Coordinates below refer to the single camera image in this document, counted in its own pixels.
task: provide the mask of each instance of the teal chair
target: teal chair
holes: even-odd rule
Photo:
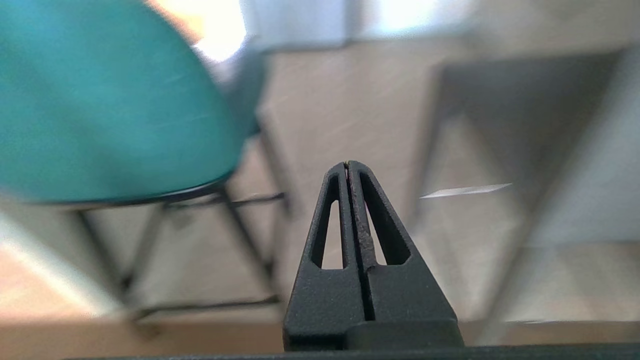
[[[0,190],[64,205],[86,229],[123,299],[144,270],[160,222],[185,200],[222,204],[273,296],[275,256],[263,259],[238,206],[282,200],[287,181],[256,117],[263,54],[244,47],[236,82],[220,92],[182,37],[131,0],[0,2]],[[243,144],[259,135],[280,192],[233,201],[225,185]],[[89,211],[158,204],[130,269],[120,271]],[[237,306],[243,302],[138,309]]]

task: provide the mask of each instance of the teal chair seat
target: teal chair seat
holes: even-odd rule
[[[160,16],[129,0],[0,3],[0,190],[34,202],[134,200],[226,179],[264,59],[221,94]]]

